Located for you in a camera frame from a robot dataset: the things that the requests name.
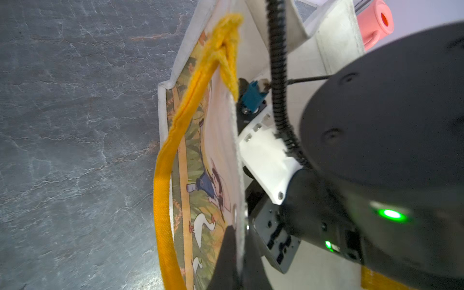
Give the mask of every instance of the yellow strap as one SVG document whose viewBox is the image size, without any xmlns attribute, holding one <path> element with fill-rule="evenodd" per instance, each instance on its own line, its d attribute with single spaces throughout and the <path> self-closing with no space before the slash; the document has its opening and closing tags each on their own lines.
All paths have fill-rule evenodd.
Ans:
<svg viewBox="0 0 464 290">
<path fill-rule="evenodd" d="M 238 27 L 242 23 L 242 19 L 243 17 L 239 14 L 229 14 L 219 21 L 214 28 L 210 39 L 203 48 L 200 62 L 195 67 L 188 89 L 174 116 L 168 138 L 156 160 L 155 177 L 153 178 L 153 216 L 161 274 L 166 290 L 186 289 L 177 263 L 169 219 L 169 180 L 175 154 L 219 64 L 221 65 L 222 80 L 235 101 L 238 99 L 236 60 L 239 40 Z"/>
</svg>

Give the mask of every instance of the white mounting bracket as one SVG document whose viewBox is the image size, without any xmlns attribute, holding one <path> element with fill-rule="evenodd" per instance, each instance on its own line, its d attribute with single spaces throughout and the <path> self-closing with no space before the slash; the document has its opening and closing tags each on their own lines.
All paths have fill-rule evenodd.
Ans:
<svg viewBox="0 0 464 290">
<path fill-rule="evenodd" d="M 267 106 L 240 133 L 238 146 L 245 166 L 272 203 L 280 205 L 290 179 L 302 166 L 287 156 L 287 148 L 276 133 L 272 107 Z"/>
</svg>

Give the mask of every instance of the wire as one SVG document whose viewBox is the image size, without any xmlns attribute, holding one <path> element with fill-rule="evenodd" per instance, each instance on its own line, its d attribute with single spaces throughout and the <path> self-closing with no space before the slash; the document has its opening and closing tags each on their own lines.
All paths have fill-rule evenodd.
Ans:
<svg viewBox="0 0 464 290">
<path fill-rule="evenodd" d="M 291 78 L 287 80 L 287 84 L 297 84 L 297 83 L 305 83 L 305 82 L 312 82 L 312 81 L 322 81 L 324 79 L 328 79 L 332 75 L 328 76 L 319 76 L 319 77 L 303 77 L 303 78 Z"/>
<path fill-rule="evenodd" d="M 287 155 L 305 168 L 311 165 L 300 148 L 287 114 L 287 43 L 285 0 L 267 0 L 269 56 L 271 63 L 272 111 L 278 137 L 287 147 Z"/>
</svg>

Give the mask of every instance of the cartoon goose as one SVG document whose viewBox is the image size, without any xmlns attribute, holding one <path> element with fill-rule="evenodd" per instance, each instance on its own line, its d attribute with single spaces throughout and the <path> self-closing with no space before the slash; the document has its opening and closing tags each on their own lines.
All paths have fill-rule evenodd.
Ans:
<svg viewBox="0 0 464 290">
<path fill-rule="evenodd" d="M 209 223 L 205 217 L 205 214 L 200 213 L 199 215 L 197 215 L 197 217 L 193 221 L 193 226 L 192 226 L 192 222 L 189 222 L 189 225 L 188 225 L 188 230 L 189 232 L 192 232 L 195 234 L 195 240 L 197 240 L 197 244 L 200 249 L 201 249 L 201 231 L 203 230 L 203 225 L 206 225 L 206 227 L 210 231 L 214 230 L 216 226 L 216 221 L 214 220 L 214 216 L 211 215 L 211 223 Z"/>
<path fill-rule="evenodd" d="M 200 267 L 200 269 L 203 269 L 203 261 L 198 259 L 198 257 L 195 257 L 192 262 L 193 265 L 193 272 L 196 275 L 197 274 L 197 269 Z"/>
</svg>

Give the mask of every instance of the green led light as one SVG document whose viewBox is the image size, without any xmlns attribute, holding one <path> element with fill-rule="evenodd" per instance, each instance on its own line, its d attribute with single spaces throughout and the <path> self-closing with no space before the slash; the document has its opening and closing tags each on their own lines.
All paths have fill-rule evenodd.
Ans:
<svg viewBox="0 0 464 290">
<path fill-rule="evenodd" d="M 409 219 L 407 216 L 403 215 L 400 212 L 394 211 L 392 209 L 381 209 L 379 210 L 379 216 L 384 219 L 388 219 L 397 223 L 406 223 Z"/>
</svg>

